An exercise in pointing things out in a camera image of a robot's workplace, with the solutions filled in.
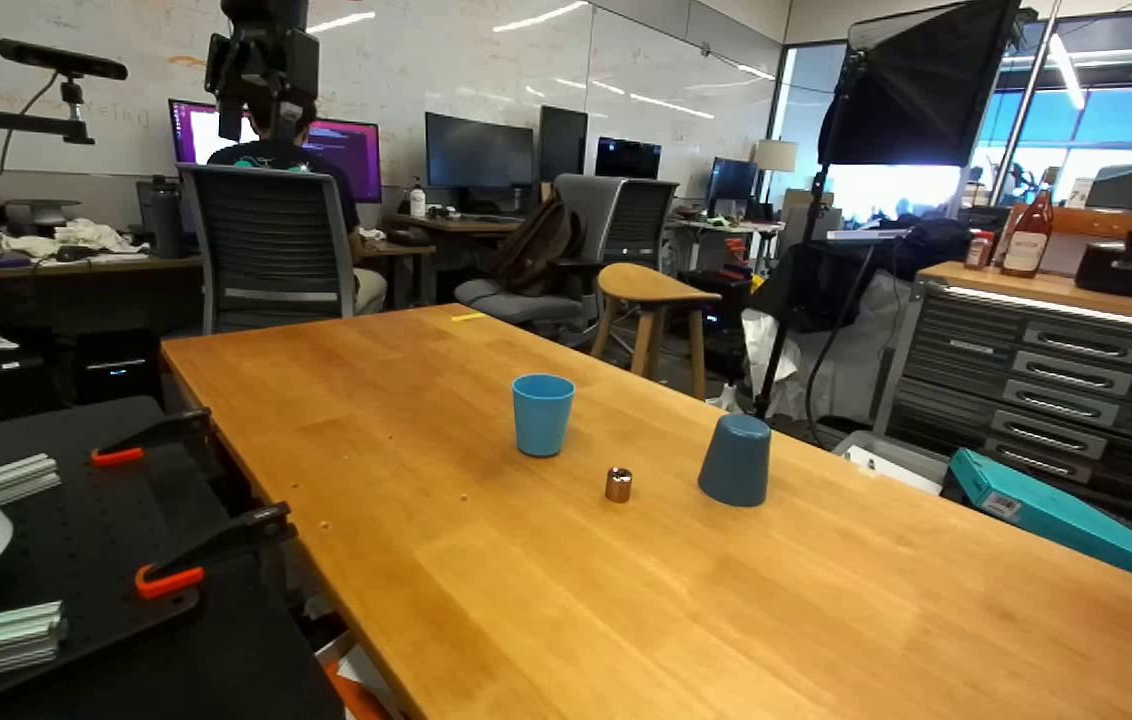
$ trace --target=black cable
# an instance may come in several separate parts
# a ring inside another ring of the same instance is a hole
[[[837,337],[841,337],[841,328],[845,328],[854,306],[857,306],[862,293],[863,293],[867,274],[876,268],[876,251],[881,251],[881,244],[873,244],[867,257],[862,260],[857,282],[854,282],[848,298],[845,298],[841,309],[837,309],[832,337],[828,337],[823,347],[816,354],[816,360],[813,360],[813,367],[809,367],[809,381],[806,381],[806,423],[809,423],[809,438],[813,438],[816,447],[828,447],[828,446],[822,440],[822,428],[816,428],[816,416],[813,416],[813,390],[816,390],[822,366],[832,357],[832,345],[837,345]]]
[[[62,73],[53,73],[49,84],[27,106],[19,106],[18,118],[27,118],[40,106],[40,95],[57,84],[57,78]],[[5,163],[10,163],[10,146],[11,146],[11,130],[5,133],[5,146],[0,146],[0,175],[5,175]]]

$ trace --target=wooden stool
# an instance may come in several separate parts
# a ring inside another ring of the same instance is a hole
[[[608,265],[602,274],[602,298],[605,298],[605,314],[602,314],[591,357],[605,360],[615,309],[637,306],[641,309],[637,354],[633,354],[637,375],[657,375],[664,314],[676,309],[676,306],[691,306],[691,314],[688,314],[691,397],[710,394],[710,337],[705,337],[705,309],[700,306],[715,306],[722,300],[715,293],[680,283],[680,282],[672,282],[657,268],[646,268],[646,265]]]

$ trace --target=chair backrest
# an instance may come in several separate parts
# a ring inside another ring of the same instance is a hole
[[[558,192],[563,209],[576,217],[576,231],[579,231],[576,260],[587,265],[605,260],[605,240],[611,231],[621,189],[624,189],[621,175],[576,175],[576,172],[558,175]]]
[[[185,167],[204,257],[204,332],[353,315],[339,192],[322,172]]]
[[[659,265],[676,184],[628,175],[615,198],[605,260]]]

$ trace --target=blue cup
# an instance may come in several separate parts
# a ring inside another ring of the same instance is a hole
[[[524,456],[562,456],[572,414],[572,385],[563,375],[522,375],[511,385],[511,402],[515,447]]]
[[[700,494],[722,504],[757,510],[767,498],[767,438],[757,416],[722,416],[710,460],[700,463]]]

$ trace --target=lamp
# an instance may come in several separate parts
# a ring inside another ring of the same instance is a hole
[[[760,205],[767,205],[767,172],[797,172],[801,147],[791,141],[760,141],[753,147],[753,163],[765,172],[760,175]]]

